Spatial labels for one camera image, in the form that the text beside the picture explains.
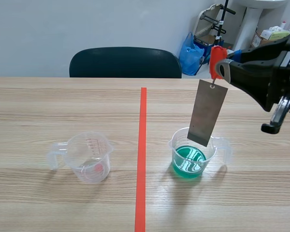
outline robotic arm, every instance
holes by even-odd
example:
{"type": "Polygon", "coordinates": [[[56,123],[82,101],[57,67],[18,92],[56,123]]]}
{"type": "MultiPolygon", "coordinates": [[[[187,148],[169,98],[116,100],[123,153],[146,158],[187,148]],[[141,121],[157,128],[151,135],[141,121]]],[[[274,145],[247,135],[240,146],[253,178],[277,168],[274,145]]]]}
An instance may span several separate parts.
{"type": "Polygon", "coordinates": [[[290,112],[290,35],[261,47],[243,50],[241,54],[232,53],[219,61],[215,70],[231,85],[253,97],[265,111],[270,112],[277,103],[270,124],[263,124],[261,130],[279,133],[286,114],[290,112]]]}

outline green liquid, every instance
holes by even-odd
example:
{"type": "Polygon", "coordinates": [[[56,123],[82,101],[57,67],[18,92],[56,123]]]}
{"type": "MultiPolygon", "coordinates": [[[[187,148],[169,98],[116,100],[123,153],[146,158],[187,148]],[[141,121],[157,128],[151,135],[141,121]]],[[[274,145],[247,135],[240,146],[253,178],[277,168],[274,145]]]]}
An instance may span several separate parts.
{"type": "Polygon", "coordinates": [[[205,163],[193,163],[190,161],[205,161],[206,157],[202,151],[192,146],[181,146],[176,149],[178,154],[186,158],[184,160],[176,156],[172,162],[174,170],[184,178],[195,178],[202,174],[205,169],[205,163]]]}

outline blue plastic bag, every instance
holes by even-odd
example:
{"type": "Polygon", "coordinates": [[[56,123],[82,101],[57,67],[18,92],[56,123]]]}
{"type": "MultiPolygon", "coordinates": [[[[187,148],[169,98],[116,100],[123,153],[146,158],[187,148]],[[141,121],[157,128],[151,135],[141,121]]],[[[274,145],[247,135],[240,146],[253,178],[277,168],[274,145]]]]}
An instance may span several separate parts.
{"type": "Polygon", "coordinates": [[[179,62],[182,66],[182,72],[189,76],[195,75],[203,56],[204,49],[200,49],[193,43],[193,36],[190,32],[186,37],[179,54],[179,62]]]}

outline plastic measuring cup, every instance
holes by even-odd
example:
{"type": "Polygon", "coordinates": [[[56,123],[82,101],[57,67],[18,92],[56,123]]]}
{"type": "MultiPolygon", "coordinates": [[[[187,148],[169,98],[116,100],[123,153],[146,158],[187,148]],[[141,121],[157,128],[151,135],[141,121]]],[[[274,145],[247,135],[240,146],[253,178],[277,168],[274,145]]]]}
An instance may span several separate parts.
{"type": "Polygon", "coordinates": [[[107,138],[97,132],[84,132],[65,143],[53,144],[47,154],[51,170],[58,168],[57,155],[62,155],[77,177],[86,183],[98,183],[110,172],[109,155],[113,151],[107,138]]]}
{"type": "Polygon", "coordinates": [[[231,162],[232,148],[228,140],[211,137],[208,146],[205,147],[187,139],[188,130],[187,127],[176,131],[169,141],[169,147],[172,149],[172,165],[179,175],[185,178],[200,176],[219,150],[223,152],[223,162],[225,164],[231,162]]]}

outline cup with green liquid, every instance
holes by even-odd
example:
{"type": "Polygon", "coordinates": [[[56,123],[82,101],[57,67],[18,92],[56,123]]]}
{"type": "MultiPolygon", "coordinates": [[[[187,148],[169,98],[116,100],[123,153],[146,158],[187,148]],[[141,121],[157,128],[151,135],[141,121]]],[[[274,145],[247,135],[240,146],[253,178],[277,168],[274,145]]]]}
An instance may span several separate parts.
{"type": "Polygon", "coordinates": [[[194,178],[202,175],[209,161],[216,153],[223,153],[223,162],[228,164],[232,158],[232,148],[227,139],[211,137],[207,147],[187,138],[189,128],[175,132],[169,141],[172,149],[172,166],[182,177],[194,178]]]}

